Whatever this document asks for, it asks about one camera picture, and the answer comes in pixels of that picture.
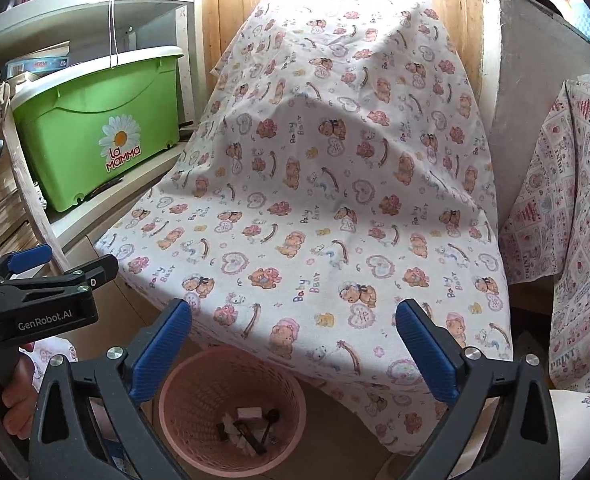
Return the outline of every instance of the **daisy sticker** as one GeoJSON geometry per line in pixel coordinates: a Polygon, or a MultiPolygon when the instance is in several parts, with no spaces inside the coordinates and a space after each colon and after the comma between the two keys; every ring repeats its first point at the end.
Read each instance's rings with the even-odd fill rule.
{"type": "Polygon", "coordinates": [[[110,173],[137,155],[141,155],[141,128],[132,116],[120,115],[108,119],[102,127],[105,137],[99,140],[101,156],[106,157],[106,171],[110,173]]]}

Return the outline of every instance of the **finger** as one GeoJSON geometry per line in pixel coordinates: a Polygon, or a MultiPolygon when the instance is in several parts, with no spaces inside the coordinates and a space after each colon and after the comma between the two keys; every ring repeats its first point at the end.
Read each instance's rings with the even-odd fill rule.
{"type": "Polygon", "coordinates": [[[32,387],[32,375],[35,365],[26,354],[19,356],[19,362],[12,374],[12,380],[2,393],[2,401],[8,408],[12,408],[18,402],[35,392],[32,387]]]}
{"type": "Polygon", "coordinates": [[[30,416],[30,418],[28,419],[28,422],[26,422],[26,424],[24,424],[22,426],[22,428],[19,430],[19,433],[17,433],[17,437],[19,438],[19,440],[26,440],[28,437],[30,437],[30,431],[32,430],[32,420],[33,420],[33,415],[30,416]]]}
{"type": "Polygon", "coordinates": [[[27,397],[14,405],[4,417],[4,427],[8,434],[16,435],[35,413],[37,395],[27,397]]]}

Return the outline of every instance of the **metal screw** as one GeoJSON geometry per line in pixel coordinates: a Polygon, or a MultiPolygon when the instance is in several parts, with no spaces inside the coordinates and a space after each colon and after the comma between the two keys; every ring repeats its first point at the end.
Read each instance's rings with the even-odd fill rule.
{"type": "Polygon", "coordinates": [[[526,355],[526,362],[530,366],[537,366],[539,365],[539,357],[537,357],[535,354],[528,354],[526,355]]]}
{"type": "Polygon", "coordinates": [[[123,355],[124,349],[121,346],[113,346],[106,352],[106,357],[108,359],[119,359],[123,355]]]}
{"type": "Polygon", "coordinates": [[[464,350],[464,355],[472,361],[477,361],[482,357],[482,351],[474,346],[469,346],[464,350]]]}
{"type": "Polygon", "coordinates": [[[53,355],[50,358],[50,366],[59,366],[64,362],[65,357],[62,354],[53,355]]]}

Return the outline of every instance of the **white string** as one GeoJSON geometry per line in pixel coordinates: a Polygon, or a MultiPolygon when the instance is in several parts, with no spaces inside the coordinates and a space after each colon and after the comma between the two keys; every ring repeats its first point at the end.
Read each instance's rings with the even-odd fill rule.
{"type": "Polygon", "coordinates": [[[108,56],[110,68],[116,68],[120,64],[120,51],[117,47],[117,34],[115,32],[115,1],[108,0],[108,42],[110,44],[110,53],[108,56]],[[112,65],[112,46],[115,46],[116,64],[112,65]]]}

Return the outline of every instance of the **pink basket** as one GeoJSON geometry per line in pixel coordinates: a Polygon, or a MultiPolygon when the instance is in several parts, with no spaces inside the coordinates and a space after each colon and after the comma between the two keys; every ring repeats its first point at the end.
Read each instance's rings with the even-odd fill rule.
{"type": "Polygon", "coordinates": [[[226,478],[259,475],[280,464],[297,447],[306,425],[306,399],[297,380],[253,355],[230,346],[200,352],[168,376],[159,419],[172,449],[206,473],[226,478]],[[246,456],[221,442],[216,424],[225,413],[261,406],[280,410],[278,443],[264,455],[246,456]]]}

